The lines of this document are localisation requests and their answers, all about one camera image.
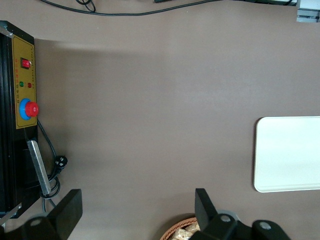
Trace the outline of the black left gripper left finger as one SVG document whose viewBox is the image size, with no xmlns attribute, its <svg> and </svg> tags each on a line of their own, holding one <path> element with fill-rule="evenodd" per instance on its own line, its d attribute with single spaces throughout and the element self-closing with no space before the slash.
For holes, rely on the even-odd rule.
<svg viewBox="0 0 320 240">
<path fill-rule="evenodd" d="M 5 232 L 2 240 L 67 240 L 83 215 L 82 190 L 72 189 L 46 216 L 29 219 L 20 227 Z"/>
</svg>

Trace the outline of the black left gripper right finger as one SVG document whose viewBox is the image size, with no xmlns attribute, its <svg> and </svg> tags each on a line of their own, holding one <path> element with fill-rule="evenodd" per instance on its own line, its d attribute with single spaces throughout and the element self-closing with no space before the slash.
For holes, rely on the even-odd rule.
<svg viewBox="0 0 320 240">
<path fill-rule="evenodd" d="M 275 222 L 256 220 L 247 226 L 228 213 L 219 213 L 204 188 L 195 190 L 194 213 L 200 230 L 192 240 L 289 240 Z"/>
</svg>

